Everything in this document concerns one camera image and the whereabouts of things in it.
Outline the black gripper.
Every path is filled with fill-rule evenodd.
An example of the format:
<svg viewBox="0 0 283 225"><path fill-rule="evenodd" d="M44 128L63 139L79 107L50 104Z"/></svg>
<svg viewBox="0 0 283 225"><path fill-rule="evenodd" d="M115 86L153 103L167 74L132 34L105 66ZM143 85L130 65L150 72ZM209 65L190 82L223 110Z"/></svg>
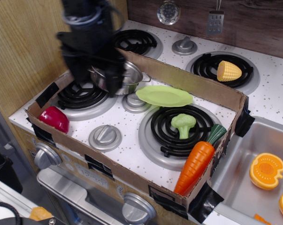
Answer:
<svg viewBox="0 0 283 225"><path fill-rule="evenodd" d="M74 79L87 79L91 66L99 68L105 73L109 96L114 97L122 87L126 59L112 43L111 25L94 23L71 26L70 32L61 31L56 36L61 42L62 55Z"/></svg>

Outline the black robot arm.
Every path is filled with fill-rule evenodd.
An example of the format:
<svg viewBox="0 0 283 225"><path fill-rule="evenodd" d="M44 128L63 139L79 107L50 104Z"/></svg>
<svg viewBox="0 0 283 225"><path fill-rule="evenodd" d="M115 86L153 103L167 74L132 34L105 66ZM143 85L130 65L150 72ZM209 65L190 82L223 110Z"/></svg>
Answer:
<svg viewBox="0 0 283 225"><path fill-rule="evenodd" d="M63 21L69 32L58 32L61 51L74 79L89 76L88 69L103 70L107 92L111 97L122 87L125 57L115 48L113 38L115 14L124 24L122 14L106 0L64 0Z"/></svg>

